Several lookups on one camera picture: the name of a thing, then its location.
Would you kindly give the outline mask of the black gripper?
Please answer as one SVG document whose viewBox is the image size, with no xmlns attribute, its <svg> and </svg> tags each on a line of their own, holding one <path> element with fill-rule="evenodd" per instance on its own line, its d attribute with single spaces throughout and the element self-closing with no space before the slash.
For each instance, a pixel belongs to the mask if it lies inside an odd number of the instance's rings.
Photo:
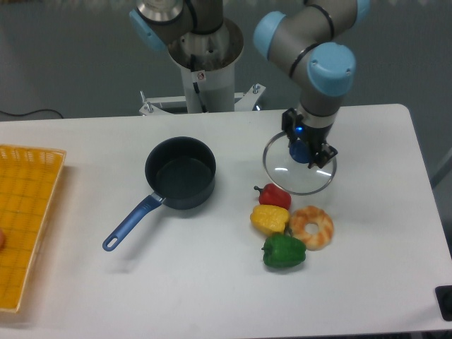
<svg viewBox="0 0 452 339">
<path fill-rule="evenodd" d="M 282 131 L 288 138 L 289 153 L 295 162 L 309 164 L 308 168 L 323 168 L 338 151 L 326 142 L 332 128 L 327 120 L 324 126 L 321 118 L 310 113 L 299 113 L 289 108 L 282 113 Z"/>
</svg>

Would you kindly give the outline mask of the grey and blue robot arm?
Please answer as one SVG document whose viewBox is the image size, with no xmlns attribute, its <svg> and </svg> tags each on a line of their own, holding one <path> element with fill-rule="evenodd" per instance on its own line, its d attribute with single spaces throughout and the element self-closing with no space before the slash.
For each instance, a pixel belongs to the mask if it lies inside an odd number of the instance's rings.
<svg viewBox="0 0 452 339">
<path fill-rule="evenodd" d="M 300 87 L 282 130 L 291 156 L 309 167 L 324 167 L 337 155 L 326 139 L 352 87 L 356 60 L 335 38 L 369 9 L 368 1 L 305 1 L 299 13 L 270 12 L 255 28 L 258 52 Z M 190 113 L 234 109 L 234 65 L 244 38 L 221 1 L 138 1 L 129 18 L 149 48 L 167 50 L 179 67 Z"/>
</svg>

